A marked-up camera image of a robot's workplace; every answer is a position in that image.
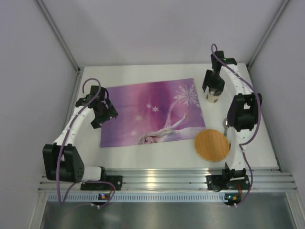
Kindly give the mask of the purple printed cloth placemat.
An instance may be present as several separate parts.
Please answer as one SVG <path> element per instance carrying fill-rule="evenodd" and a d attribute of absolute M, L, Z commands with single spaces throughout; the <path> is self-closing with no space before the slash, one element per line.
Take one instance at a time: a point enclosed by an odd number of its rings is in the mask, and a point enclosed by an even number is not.
<path fill-rule="evenodd" d="M 108 88 L 117 118 L 102 125 L 100 147 L 195 138 L 205 129 L 193 78 Z"/>

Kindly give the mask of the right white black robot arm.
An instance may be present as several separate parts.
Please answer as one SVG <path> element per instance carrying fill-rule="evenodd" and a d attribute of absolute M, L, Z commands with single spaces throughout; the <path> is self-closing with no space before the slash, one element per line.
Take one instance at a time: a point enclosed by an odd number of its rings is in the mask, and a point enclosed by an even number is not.
<path fill-rule="evenodd" d="M 208 189 L 221 191 L 248 189 L 249 178 L 246 174 L 248 162 L 245 159 L 246 146 L 255 138 L 261 119 L 262 96 L 240 76 L 234 58 L 226 58 L 223 51 L 212 49 L 212 69 L 207 70 L 202 90 L 208 102 L 215 104 L 227 90 L 231 104 L 223 119 L 225 129 L 231 129 L 232 140 L 229 153 L 233 155 L 231 163 L 225 163 L 220 175 L 207 177 Z"/>

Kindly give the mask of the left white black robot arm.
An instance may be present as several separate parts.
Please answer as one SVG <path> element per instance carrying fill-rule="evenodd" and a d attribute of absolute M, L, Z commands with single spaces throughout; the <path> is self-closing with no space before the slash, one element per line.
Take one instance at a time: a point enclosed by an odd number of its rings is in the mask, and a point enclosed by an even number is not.
<path fill-rule="evenodd" d="M 76 102 L 71 118 L 60 136 L 52 144 L 46 144 L 42 150 L 47 179 L 71 183 L 105 180 L 105 168 L 86 166 L 78 146 L 88 127 L 99 129 L 104 122 L 117 116 L 107 89 L 91 86 L 90 93 Z"/>

